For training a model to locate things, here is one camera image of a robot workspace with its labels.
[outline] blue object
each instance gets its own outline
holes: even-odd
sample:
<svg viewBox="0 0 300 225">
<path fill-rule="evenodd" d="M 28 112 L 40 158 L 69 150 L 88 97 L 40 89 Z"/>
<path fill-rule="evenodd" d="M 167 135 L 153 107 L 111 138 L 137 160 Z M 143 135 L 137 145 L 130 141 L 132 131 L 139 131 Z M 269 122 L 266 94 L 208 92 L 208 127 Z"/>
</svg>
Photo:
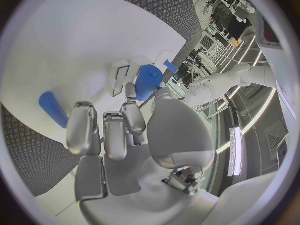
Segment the blue object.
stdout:
<svg viewBox="0 0 300 225">
<path fill-rule="evenodd" d="M 163 73 L 156 66 L 142 66 L 135 83 L 136 99 L 139 101 L 147 100 L 158 89 L 163 80 Z"/>
<path fill-rule="evenodd" d="M 50 91 L 45 92 L 40 96 L 39 105 L 41 108 L 63 129 L 67 128 L 69 118 L 56 100 L 54 94 Z"/>
<path fill-rule="evenodd" d="M 164 65 L 175 74 L 179 71 L 179 69 L 175 67 L 172 63 L 170 63 L 168 60 L 165 61 Z"/>
</svg>

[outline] white table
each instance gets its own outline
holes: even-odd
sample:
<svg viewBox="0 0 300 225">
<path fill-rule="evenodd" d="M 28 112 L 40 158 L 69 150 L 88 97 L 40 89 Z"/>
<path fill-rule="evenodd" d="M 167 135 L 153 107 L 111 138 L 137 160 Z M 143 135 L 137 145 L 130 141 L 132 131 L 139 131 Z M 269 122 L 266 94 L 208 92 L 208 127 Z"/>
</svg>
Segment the white table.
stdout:
<svg viewBox="0 0 300 225">
<path fill-rule="evenodd" d="M 47 0 L 20 32 L 3 78 L 1 102 L 22 123 L 66 146 L 61 128 L 39 106 L 51 91 L 67 115 L 90 101 L 102 115 L 119 111 L 124 93 L 107 92 L 110 63 L 146 56 L 162 72 L 185 40 L 144 9 L 123 0 Z"/>
</svg>

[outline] vent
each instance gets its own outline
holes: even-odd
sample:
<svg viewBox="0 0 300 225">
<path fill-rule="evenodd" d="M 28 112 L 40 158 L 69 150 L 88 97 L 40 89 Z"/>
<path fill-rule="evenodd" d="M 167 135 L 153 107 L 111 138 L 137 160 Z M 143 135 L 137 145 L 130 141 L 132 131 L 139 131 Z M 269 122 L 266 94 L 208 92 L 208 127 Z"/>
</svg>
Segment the vent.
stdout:
<svg viewBox="0 0 300 225">
<path fill-rule="evenodd" d="M 205 50 L 208 51 L 215 44 L 215 41 L 211 39 L 208 35 L 204 35 L 200 44 Z"/>
<path fill-rule="evenodd" d="M 287 132 L 281 120 L 278 120 L 275 124 L 265 129 L 265 135 L 270 152 L 273 152 L 277 149 L 280 142 L 285 138 Z"/>
</svg>

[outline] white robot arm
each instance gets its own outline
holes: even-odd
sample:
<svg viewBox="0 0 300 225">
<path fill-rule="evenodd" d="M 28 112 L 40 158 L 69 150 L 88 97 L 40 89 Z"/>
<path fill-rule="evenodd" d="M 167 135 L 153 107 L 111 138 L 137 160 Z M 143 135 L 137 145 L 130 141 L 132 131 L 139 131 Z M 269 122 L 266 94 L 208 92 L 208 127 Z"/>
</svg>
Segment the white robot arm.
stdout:
<svg viewBox="0 0 300 225">
<path fill-rule="evenodd" d="M 234 86 L 248 87 L 252 83 L 276 88 L 276 79 L 270 67 L 251 67 L 247 63 L 240 63 L 228 72 L 193 82 L 185 95 L 185 102 L 190 107 L 204 105 L 224 96 Z"/>
</svg>

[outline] blue foam block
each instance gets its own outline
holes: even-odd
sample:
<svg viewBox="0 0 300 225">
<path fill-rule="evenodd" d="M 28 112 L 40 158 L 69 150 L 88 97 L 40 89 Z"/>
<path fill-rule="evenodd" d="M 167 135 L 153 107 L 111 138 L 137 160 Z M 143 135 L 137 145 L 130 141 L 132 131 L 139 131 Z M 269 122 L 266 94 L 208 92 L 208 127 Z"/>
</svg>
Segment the blue foam block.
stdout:
<svg viewBox="0 0 300 225">
<path fill-rule="evenodd" d="M 165 61 L 164 65 L 175 74 L 179 71 L 179 69 L 175 67 L 172 63 L 170 63 L 168 60 Z"/>
<path fill-rule="evenodd" d="M 63 129 L 67 128 L 69 118 L 52 92 L 45 92 L 42 96 L 40 96 L 38 103 L 58 125 L 60 125 Z"/>
<path fill-rule="evenodd" d="M 163 80 L 163 73 L 156 66 L 142 66 L 135 83 L 136 99 L 139 101 L 147 100 L 158 89 Z"/>
</svg>

